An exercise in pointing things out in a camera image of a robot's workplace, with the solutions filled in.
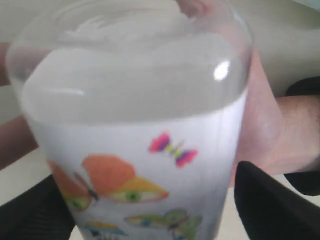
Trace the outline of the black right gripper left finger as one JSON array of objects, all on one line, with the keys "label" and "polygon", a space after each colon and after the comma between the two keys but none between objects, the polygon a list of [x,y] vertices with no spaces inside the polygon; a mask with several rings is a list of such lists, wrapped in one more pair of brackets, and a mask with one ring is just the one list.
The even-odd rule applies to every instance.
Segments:
[{"label": "black right gripper left finger", "polygon": [[52,175],[0,206],[2,240],[68,240],[74,227]]}]

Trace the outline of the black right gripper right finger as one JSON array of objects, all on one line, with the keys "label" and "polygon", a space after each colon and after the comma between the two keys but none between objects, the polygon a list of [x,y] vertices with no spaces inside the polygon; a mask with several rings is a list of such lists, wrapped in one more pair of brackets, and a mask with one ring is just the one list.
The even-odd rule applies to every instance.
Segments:
[{"label": "black right gripper right finger", "polygon": [[236,169],[234,200],[251,240],[318,240],[320,208],[248,161]]}]

